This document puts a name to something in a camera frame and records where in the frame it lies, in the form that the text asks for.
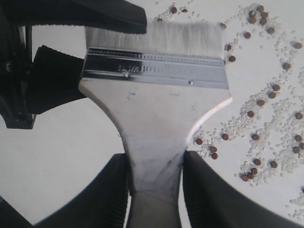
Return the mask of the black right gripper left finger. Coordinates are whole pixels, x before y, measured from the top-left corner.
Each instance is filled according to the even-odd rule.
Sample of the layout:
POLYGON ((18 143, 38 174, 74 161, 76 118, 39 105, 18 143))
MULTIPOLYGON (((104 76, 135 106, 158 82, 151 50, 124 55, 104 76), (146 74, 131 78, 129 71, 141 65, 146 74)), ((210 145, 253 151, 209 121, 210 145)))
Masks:
POLYGON ((127 156, 117 153, 83 191, 35 225, 2 199, 0 226, 2 228, 127 228, 129 184, 127 156))

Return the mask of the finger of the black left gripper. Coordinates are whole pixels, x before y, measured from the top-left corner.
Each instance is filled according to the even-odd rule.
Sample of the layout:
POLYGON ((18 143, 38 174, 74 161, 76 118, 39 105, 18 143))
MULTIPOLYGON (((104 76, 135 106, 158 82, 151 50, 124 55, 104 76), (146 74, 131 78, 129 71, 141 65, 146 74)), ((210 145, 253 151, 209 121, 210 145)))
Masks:
POLYGON ((145 34, 145 10, 126 0, 2 0, 0 10, 18 26, 75 25, 145 34))

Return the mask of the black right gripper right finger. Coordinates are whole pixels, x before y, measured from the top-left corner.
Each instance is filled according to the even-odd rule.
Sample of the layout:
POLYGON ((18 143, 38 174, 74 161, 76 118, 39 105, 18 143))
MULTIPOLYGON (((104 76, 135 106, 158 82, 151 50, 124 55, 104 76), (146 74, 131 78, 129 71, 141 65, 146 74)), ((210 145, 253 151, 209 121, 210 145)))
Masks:
POLYGON ((299 228, 225 182, 195 152, 183 155, 183 195, 193 228, 299 228))

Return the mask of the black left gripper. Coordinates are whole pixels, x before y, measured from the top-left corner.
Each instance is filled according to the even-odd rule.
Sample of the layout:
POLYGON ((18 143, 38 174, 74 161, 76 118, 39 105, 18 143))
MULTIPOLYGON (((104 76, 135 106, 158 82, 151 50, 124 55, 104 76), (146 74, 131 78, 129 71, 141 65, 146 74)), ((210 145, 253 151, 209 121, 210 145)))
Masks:
POLYGON ((8 129, 33 129, 35 114, 86 98, 79 89, 84 60, 45 45, 32 64, 32 27, 0 33, 0 115, 8 129), (30 75, 30 112, 25 93, 30 75))

